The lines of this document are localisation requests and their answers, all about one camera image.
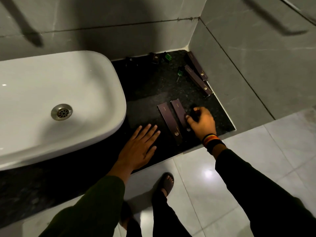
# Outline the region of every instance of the sink drain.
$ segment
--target sink drain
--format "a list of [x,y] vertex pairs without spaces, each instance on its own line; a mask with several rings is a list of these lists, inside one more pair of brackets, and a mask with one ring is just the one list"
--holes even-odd
[[59,104],[51,111],[51,117],[57,121],[68,119],[72,114],[72,107],[68,104]]

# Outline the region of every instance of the black slipper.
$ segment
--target black slipper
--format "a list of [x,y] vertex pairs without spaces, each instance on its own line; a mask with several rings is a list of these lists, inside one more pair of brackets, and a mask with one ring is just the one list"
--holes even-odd
[[123,201],[122,209],[121,209],[121,218],[119,221],[120,225],[122,226],[122,224],[128,218],[133,218],[133,213],[132,213],[132,210],[131,210],[130,206],[128,205],[128,203],[126,201]]
[[[173,183],[167,179],[167,176],[170,176],[173,180]],[[170,191],[172,190],[173,188],[173,185],[174,185],[174,177],[171,173],[169,172],[166,172],[162,175],[160,181],[159,181],[159,184],[158,184],[158,187],[157,187],[157,190],[161,190],[161,189],[165,189],[167,191],[167,196],[170,194]]]

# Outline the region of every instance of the countertop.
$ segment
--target countertop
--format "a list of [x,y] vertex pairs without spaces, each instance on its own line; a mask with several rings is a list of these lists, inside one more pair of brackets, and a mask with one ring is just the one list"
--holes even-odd
[[187,76],[178,76],[186,51],[169,54],[172,60],[150,64],[148,56],[133,58],[138,65],[126,67],[126,61],[113,65],[121,81],[127,114],[121,128],[109,138],[81,150],[40,163],[0,171],[0,228],[27,218],[47,208],[83,195],[111,169],[117,156],[139,125],[158,125],[161,131],[157,150],[148,165],[159,163],[200,144],[196,138],[177,146],[157,105],[179,99],[191,113],[194,106],[205,106],[212,113],[217,134],[233,131],[234,127],[215,95],[205,97]]

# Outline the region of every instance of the left hand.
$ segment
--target left hand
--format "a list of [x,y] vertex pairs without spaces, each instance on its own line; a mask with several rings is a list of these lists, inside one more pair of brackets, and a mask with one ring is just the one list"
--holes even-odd
[[140,132],[141,126],[137,128],[120,152],[117,163],[129,166],[132,170],[137,170],[149,162],[157,147],[153,146],[149,151],[148,149],[160,134],[160,131],[155,133],[156,125],[148,131],[150,127],[151,124],[148,124],[142,132]]

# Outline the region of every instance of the white sink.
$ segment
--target white sink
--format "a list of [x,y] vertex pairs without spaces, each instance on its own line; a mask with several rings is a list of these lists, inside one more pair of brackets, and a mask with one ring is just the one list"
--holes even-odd
[[[68,119],[52,118],[59,104],[72,107]],[[0,170],[101,141],[120,128],[125,115],[119,78],[100,53],[74,51],[2,61]]]

